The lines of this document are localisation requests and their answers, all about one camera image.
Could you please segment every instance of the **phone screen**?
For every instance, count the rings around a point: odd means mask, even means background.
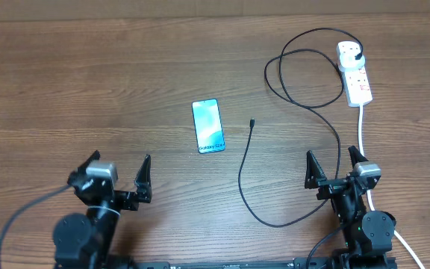
[[[194,102],[192,110],[199,152],[209,153],[224,150],[222,120],[216,99]]]

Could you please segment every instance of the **wall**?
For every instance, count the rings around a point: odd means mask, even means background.
[[[430,12],[426,0],[0,0],[0,22],[178,16]]]

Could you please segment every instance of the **light blue phone screen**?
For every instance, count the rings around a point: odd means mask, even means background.
[[[225,140],[216,99],[194,102],[192,109],[199,152],[209,153],[224,150]]]

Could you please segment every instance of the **wooden table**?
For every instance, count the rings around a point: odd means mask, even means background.
[[[65,185],[94,149],[117,163],[124,190],[150,153],[152,203],[122,214],[113,252],[172,263],[306,256],[337,227],[331,206],[284,229],[263,226],[240,198],[237,173],[254,117],[242,180],[256,213],[284,223],[320,203],[303,188],[305,153],[312,149],[333,177],[336,140],[319,118],[268,91],[263,68],[291,37],[323,26],[364,44],[374,94],[365,152],[383,169],[375,204],[396,216],[430,268],[430,13],[0,23],[0,231],[20,206]],[[345,39],[318,32],[291,48],[336,59]],[[329,63],[309,53],[287,58],[284,77],[305,104],[340,90]],[[227,148],[200,155],[190,104],[209,98],[219,100]],[[318,111],[340,134],[343,175],[358,109],[342,96]],[[71,212],[85,212],[71,191],[25,212],[4,242],[4,268],[51,268],[52,230]],[[342,246],[338,236],[317,256]],[[390,256],[415,266],[396,239]]]

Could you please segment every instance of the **white power strip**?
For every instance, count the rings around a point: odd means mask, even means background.
[[[337,44],[338,67],[343,74],[343,82],[350,107],[365,105],[373,100],[370,83],[367,79],[364,55],[355,60],[359,53],[359,44],[343,41]]]

